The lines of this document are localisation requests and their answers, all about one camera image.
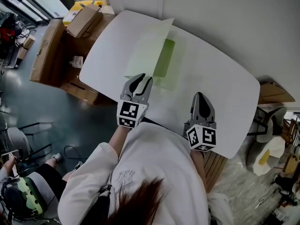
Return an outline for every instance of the sleeve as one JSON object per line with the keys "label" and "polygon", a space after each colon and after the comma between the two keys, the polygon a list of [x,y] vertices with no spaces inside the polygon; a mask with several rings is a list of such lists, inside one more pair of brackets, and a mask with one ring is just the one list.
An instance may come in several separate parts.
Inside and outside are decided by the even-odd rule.
{"label": "sleeve", "polygon": [[60,198],[58,215],[63,225],[80,224],[89,208],[96,202],[98,193],[119,161],[116,151],[101,143],[88,160],[67,181]]}
{"label": "sleeve", "polygon": [[233,214],[229,205],[229,198],[221,193],[208,193],[208,207],[217,225],[233,225]]}
{"label": "sleeve", "polygon": [[0,182],[2,182],[5,178],[8,177],[8,172],[5,167],[2,167],[0,170]]}

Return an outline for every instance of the table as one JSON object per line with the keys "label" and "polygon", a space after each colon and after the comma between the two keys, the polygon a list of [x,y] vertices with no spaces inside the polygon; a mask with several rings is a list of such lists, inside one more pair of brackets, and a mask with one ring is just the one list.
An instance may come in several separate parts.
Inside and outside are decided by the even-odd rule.
{"label": "table", "polygon": [[[118,101],[135,44],[141,32],[157,22],[146,15],[122,11],[94,43],[80,80]],[[182,135],[193,96],[200,91],[216,112],[217,146],[213,151],[232,158],[251,126],[259,82],[217,48],[180,28],[172,26],[167,38],[175,41],[175,48],[166,77],[154,82],[146,117]]]}

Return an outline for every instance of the embroidered logo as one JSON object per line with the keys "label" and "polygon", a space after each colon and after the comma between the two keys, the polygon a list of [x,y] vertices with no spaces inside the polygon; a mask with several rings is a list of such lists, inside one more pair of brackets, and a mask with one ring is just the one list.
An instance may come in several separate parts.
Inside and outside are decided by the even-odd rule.
{"label": "embroidered logo", "polygon": [[116,183],[121,187],[124,186],[130,182],[132,182],[132,174],[134,174],[135,172],[132,170],[127,170],[127,171],[122,171],[119,173],[119,177],[116,180]]}

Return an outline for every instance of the white cube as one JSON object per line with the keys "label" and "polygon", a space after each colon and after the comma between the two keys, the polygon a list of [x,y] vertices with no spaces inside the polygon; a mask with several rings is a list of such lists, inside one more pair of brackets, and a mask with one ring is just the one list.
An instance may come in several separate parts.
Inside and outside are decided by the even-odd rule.
{"label": "white cube", "polygon": [[136,128],[142,121],[148,106],[120,100],[117,108],[117,123],[120,126]]}
{"label": "white cube", "polygon": [[198,124],[187,131],[187,138],[191,149],[207,152],[216,146],[216,129]]}

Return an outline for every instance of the wooden bench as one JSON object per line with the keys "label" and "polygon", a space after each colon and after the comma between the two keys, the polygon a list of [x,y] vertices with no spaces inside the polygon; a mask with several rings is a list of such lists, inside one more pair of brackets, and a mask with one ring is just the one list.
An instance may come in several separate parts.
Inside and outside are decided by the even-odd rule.
{"label": "wooden bench", "polygon": [[227,158],[215,152],[209,151],[205,154],[204,172],[205,172],[208,193],[214,187],[226,162],[227,162]]}

